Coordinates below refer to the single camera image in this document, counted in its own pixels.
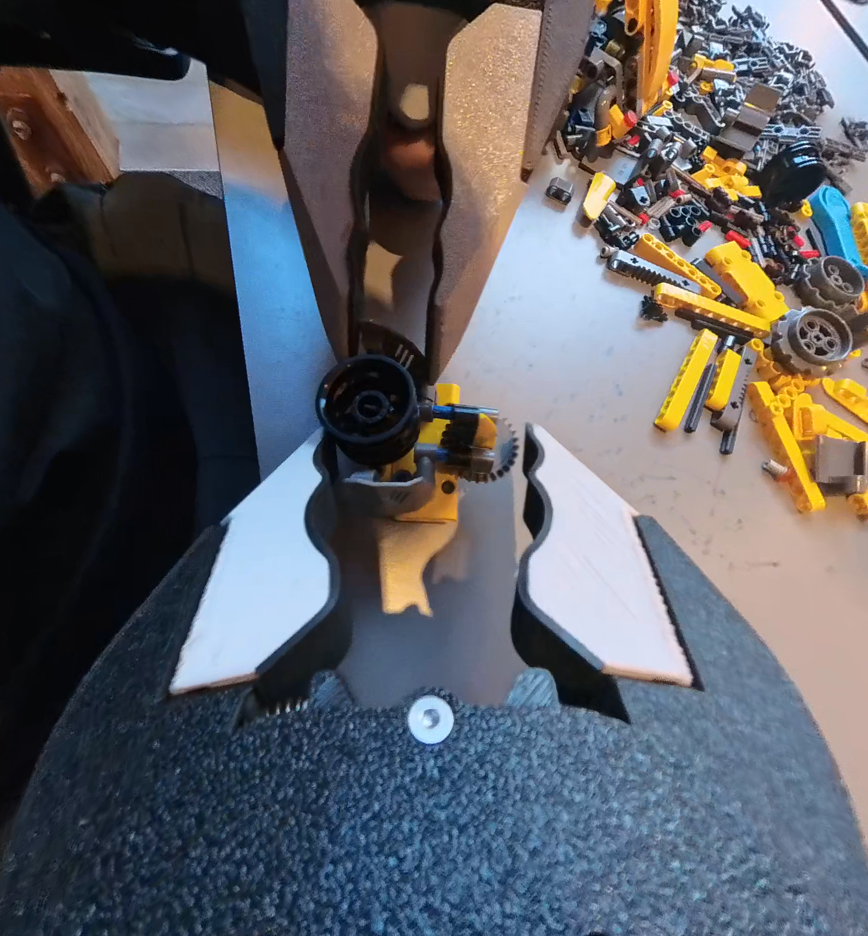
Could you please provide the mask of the small yellow brick wheel assembly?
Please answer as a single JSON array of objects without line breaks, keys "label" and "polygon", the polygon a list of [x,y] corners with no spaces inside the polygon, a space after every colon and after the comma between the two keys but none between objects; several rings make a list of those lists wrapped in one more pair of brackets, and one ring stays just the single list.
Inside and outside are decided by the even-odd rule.
[{"label": "small yellow brick wheel assembly", "polygon": [[462,399],[459,385],[431,383],[422,351],[374,321],[356,331],[358,353],[316,392],[324,434],[343,457],[342,490],[375,518],[458,521],[463,484],[510,474],[519,442],[497,409]]}]

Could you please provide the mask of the yellow black brick vehicle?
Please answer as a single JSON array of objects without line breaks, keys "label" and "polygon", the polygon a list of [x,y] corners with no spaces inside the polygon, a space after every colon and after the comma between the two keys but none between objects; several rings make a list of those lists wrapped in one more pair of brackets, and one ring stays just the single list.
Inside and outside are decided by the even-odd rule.
[{"label": "yellow black brick vehicle", "polygon": [[621,5],[624,33],[639,42],[637,52],[635,111],[644,116],[663,96],[669,77],[677,36],[678,1],[609,2],[607,12]]}]

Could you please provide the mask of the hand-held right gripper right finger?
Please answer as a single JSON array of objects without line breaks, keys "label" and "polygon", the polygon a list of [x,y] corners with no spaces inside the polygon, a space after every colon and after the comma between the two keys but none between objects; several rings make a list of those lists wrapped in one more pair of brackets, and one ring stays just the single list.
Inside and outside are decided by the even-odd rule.
[{"label": "hand-held right gripper right finger", "polygon": [[640,514],[544,427],[527,423],[521,555],[510,636],[559,702],[627,713],[620,683],[697,689]]}]

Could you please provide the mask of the black toy tyre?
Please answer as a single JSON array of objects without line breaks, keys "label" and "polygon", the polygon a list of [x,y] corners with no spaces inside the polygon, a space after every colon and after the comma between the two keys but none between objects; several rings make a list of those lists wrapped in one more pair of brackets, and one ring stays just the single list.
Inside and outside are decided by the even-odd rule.
[{"label": "black toy tyre", "polygon": [[755,173],[760,200],[769,209],[802,203],[827,179],[816,141],[807,140],[784,147]]}]

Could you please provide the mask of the yellow curved panel brick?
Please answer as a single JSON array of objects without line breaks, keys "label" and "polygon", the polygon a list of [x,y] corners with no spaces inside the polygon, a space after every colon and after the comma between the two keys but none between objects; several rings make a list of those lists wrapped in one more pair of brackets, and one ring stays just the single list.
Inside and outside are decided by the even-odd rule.
[{"label": "yellow curved panel brick", "polygon": [[580,222],[585,227],[591,226],[601,217],[616,188],[615,180],[605,172],[598,171],[593,175],[580,206]]}]

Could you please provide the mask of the pile of loose building bricks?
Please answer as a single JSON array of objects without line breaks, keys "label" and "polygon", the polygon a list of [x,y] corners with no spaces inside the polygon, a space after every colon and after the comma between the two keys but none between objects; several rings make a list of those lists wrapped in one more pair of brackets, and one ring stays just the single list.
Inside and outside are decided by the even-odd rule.
[{"label": "pile of loose building bricks", "polygon": [[769,209],[755,173],[791,143],[816,141],[828,168],[823,184],[846,197],[868,266],[868,203],[851,203],[844,179],[868,156],[868,124],[844,119],[843,139],[823,134],[817,120],[834,100],[812,55],[774,40],[766,17],[731,2],[679,2],[662,99],[638,116],[639,42],[624,33],[622,6],[608,13],[608,3],[590,2],[582,55],[549,142],[559,159],[588,170],[589,181],[603,171],[617,183],[587,228],[601,239],[611,273],[650,287],[641,320],[676,317],[696,332],[654,427],[693,433],[708,417],[720,454],[729,455],[749,408],[771,455],[763,471],[799,512],[823,510],[829,498],[846,498],[814,480],[816,439],[868,441],[868,282],[856,309],[836,311],[853,335],[843,366],[820,378],[783,370],[770,351],[772,323],[813,308],[794,284],[825,251],[810,196]]}]

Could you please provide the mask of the blue brick separator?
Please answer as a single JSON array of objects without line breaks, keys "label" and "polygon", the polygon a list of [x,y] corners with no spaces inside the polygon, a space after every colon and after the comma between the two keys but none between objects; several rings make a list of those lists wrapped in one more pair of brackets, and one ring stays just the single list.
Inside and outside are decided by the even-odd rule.
[{"label": "blue brick separator", "polygon": [[822,240],[825,255],[837,256],[852,265],[868,282],[868,266],[864,263],[855,240],[850,205],[836,187],[823,184],[809,197],[811,221]]}]

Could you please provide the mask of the grey toothed toy wheel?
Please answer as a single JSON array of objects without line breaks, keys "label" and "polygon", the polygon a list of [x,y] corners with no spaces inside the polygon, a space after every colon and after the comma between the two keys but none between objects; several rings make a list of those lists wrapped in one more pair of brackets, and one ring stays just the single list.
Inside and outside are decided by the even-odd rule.
[{"label": "grey toothed toy wheel", "polygon": [[787,372],[828,377],[853,351],[853,335],[836,312],[802,308],[772,323],[770,351],[772,359]]},{"label": "grey toothed toy wheel", "polygon": [[826,255],[808,261],[794,284],[804,306],[838,311],[856,309],[865,281],[849,261]]}]

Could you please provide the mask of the grey yellow panel sub-assembly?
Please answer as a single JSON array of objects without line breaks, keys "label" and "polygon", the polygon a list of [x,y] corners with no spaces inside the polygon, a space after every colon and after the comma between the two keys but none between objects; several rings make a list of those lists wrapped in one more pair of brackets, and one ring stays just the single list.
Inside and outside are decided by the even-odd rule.
[{"label": "grey yellow panel sub-assembly", "polygon": [[845,497],[854,513],[868,521],[868,441],[819,436],[813,475],[826,494]]}]

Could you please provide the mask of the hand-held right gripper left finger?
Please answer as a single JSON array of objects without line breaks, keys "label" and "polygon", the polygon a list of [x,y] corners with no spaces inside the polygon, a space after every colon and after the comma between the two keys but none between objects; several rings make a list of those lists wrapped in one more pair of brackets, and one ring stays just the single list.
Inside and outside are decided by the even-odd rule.
[{"label": "hand-held right gripper left finger", "polygon": [[332,543],[336,477],[318,429],[221,522],[170,696],[247,685],[274,709],[340,665],[352,625]]}]

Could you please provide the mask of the person's black top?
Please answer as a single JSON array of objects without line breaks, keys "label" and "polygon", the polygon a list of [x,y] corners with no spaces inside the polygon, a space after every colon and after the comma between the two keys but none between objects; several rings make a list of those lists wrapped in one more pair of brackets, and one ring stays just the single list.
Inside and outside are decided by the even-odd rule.
[{"label": "person's black top", "polygon": [[[259,90],[240,2],[0,2],[0,68],[181,56]],[[0,839],[93,661],[259,478],[222,197],[21,174],[0,124]]]}]

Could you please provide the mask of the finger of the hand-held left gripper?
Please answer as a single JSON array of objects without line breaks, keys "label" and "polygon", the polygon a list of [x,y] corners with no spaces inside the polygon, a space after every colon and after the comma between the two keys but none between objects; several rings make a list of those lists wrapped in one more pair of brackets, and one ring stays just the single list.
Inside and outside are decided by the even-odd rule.
[{"label": "finger of the hand-held left gripper", "polygon": [[367,2],[288,3],[281,169],[336,359],[356,354],[365,310],[366,187],[379,36]]},{"label": "finger of the hand-held left gripper", "polygon": [[440,143],[449,194],[426,336],[434,379],[463,339],[524,194],[521,161],[541,22],[538,8],[496,3],[447,46]]}]

